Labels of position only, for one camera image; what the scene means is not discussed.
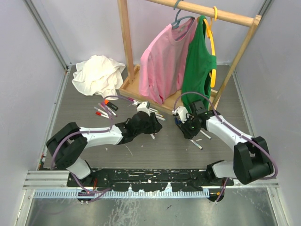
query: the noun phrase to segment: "wooden clothing rack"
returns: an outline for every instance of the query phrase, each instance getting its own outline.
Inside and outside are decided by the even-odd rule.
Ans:
[[[151,1],[157,4],[174,7],[176,0],[147,0]],[[139,69],[140,65],[134,66],[133,64],[133,54],[132,54],[132,45],[131,45],[131,36],[130,36],[130,27],[129,27],[129,20],[128,20],[128,11],[127,11],[127,0],[118,0],[118,7],[119,7],[119,16],[120,16],[120,23],[121,23],[121,29],[122,29],[122,37],[123,37],[123,44],[124,44],[124,51],[126,55],[126,61],[127,61],[127,73],[128,77],[120,87],[120,93],[121,95],[124,95],[126,97],[132,97],[136,100],[145,100],[146,97],[141,96],[139,94]],[[204,16],[209,16],[214,18],[215,11],[213,8],[197,5],[194,3],[186,2],[186,1],[180,1],[177,5],[178,9],[182,9],[185,11],[189,11],[192,13],[197,13]],[[210,100],[213,102],[214,108],[217,108],[218,102],[221,98],[222,92],[224,91],[231,75],[233,74],[234,69],[236,68],[237,64],[239,63],[240,58],[242,57],[246,47],[248,46],[251,38],[253,37],[257,26],[260,22],[261,16],[257,15],[255,18],[242,16],[234,13],[225,12],[222,10],[218,10],[217,19],[227,21],[234,24],[239,24],[242,26],[249,27],[249,31],[239,49],[237,52],[233,63],[222,83],[222,86],[218,91],[211,90],[211,96]],[[171,114],[174,106],[175,100],[178,98],[178,96],[181,94],[181,91],[177,91],[175,94],[171,95],[169,98],[167,98],[163,105],[159,105],[153,100],[147,99],[152,106],[155,106],[158,110],[164,111],[166,113]],[[183,103],[181,101],[178,101],[177,107],[183,106]]]

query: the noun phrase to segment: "wooden tray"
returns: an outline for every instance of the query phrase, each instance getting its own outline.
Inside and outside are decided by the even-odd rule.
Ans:
[[[135,100],[138,101],[144,101],[147,100],[150,102],[151,106],[157,110],[166,112],[168,114],[172,114],[172,110],[174,108],[174,102],[175,100],[179,97],[181,94],[181,91],[177,91],[175,94],[171,95],[169,98],[167,98],[162,105],[159,105],[157,102],[148,99],[144,96],[141,96],[139,94],[139,70],[140,70],[140,65],[135,65],[134,67],[134,81],[132,84],[129,82],[129,76],[126,78],[126,80],[123,82],[122,86],[120,87],[119,91],[120,94],[125,96],[125,97],[131,97]],[[217,94],[217,91],[211,90],[211,96],[210,96],[210,101],[213,102],[213,99],[215,98]],[[217,108],[217,105],[219,103],[219,100],[216,102],[214,108]],[[183,106],[182,100],[179,100],[176,107]]]

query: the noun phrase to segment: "wood grain surface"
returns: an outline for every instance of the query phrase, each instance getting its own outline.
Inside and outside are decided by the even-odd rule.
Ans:
[[[226,76],[229,66],[217,67],[216,87],[218,89]],[[109,120],[95,115],[94,106],[100,103],[101,96],[85,96],[79,93],[72,84],[75,66],[72,67],[68,83],[55,122],[53,134],[69,122],[76,122],[80,127],[106,127]],[[123,99],[112,101],[119,109],[114,124],[125,121],[136,113],[136,108]],[[233,81],[225,88],[217,110],[238,129],[248,133],[242,113],[237,90]],[[166,121],[159,121],[163,129],[153,140],[150,135],[139,135],[126,145],[103,145],[85,149],[81,157],[91,167],[98,168],[205,168],[218,160],[233,159],[233,152],[218,137],[210,134],[211,140],[199,133],[194,140],[203,150],[198,149],[189,140],[184,139],[182,132],[174,124],[171,115],[161,113]],[[48,153],[44,166],[49,167],[51,155]]]

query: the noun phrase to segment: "white cloth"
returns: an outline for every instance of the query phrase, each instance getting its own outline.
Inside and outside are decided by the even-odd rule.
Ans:
[[[72,83],[78,92],[86,96],[117,95],[116,89],[123,83],[121,73],[125,67],[125,64],[113,59],[94,55],[89,60],[76,64],[77,71],[73,73]]]

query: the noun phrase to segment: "pink sweater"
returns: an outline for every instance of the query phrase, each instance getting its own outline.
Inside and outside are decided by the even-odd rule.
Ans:
[[[197,27],[197,20],[192,20],[189,19],[177,29],[172,29],[169,24],[145,50],[140,67],[141,95],[163,104],[164,100],[182,88],[188,46]],[[180,40],[175,40],[185,32]]]

